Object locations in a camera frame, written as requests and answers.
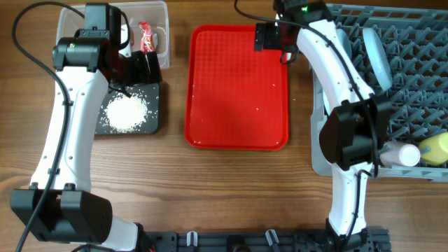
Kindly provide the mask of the red foil wrapper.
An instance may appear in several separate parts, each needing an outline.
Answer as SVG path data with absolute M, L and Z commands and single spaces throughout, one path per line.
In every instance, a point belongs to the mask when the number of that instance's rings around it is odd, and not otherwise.
M 144 53 L 155 52 L 151 26 L 147 22 L 140 22 L 139 28 L 141 29 L 140 50 Z

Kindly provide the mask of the light blue plate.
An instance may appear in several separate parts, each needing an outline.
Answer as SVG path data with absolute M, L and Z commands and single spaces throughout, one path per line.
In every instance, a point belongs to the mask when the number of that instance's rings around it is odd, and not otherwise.
M 370 65 L 380 88 L 387 91 L 392 86 L 391 68 L 382 42 L 373 28 L 363 28 L 363 40 Z

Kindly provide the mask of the pink plastic cup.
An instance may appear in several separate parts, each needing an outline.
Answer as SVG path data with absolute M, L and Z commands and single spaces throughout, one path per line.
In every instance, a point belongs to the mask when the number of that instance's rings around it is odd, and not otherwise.
M 388 166 L 413 167 L 421 159 L 420 150 L 413 144 L 390 141 L 384 144 L 387 150 L 379 155 L 382 164 Z

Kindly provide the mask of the yellow plastic cup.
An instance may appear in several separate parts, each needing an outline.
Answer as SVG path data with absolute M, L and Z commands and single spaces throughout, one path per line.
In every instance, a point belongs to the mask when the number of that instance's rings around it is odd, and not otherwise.
M 423 140 L 419 144 L 421 159 L 426 163 L 438 166 L 447 161 L 447 133 L 443 132 Z

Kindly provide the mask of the light blue bowl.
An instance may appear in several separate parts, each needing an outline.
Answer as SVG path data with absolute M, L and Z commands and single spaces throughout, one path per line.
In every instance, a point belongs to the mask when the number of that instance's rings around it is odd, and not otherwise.
M 351 60 L 352 59 L 351 42 L 349 40 L 347 33 L 343 29 L 336 29 L 336 34 L 339 39 L 339 42 L 341 43 L 343 49 L 348 55 L 348 58 Z

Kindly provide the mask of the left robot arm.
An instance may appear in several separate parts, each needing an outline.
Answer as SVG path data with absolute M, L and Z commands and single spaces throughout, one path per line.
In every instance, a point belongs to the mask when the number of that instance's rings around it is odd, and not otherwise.
M 84 27 L 53 48 L 55 101 L 41 160 L 29 187 L 13 191 L 10 207 L 24 234 L 41 242 L 110 251 L 155 251 L 142 225 L 113 215 L 111 203 L 91 191 L 90 160 L 100 107 L 107 92 L 159 83 L 155 52 L 123 55 L 118 7 L 89 3 Z

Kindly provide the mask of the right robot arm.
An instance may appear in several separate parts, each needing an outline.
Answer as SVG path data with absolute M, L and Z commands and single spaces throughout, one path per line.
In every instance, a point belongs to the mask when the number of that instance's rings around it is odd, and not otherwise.
M 370 178 L 378 175 L 379 150 L 386 140 L 392 105 L 359 75 L 341 44 L 323 1 L 275 1 L 259 50 L 274 49 L 309 61 L 328 99 L 328 118 L 318 144 L 332 169 L 332 206 L 325 249 L 350 251 L 369 243 L 363 217 Z

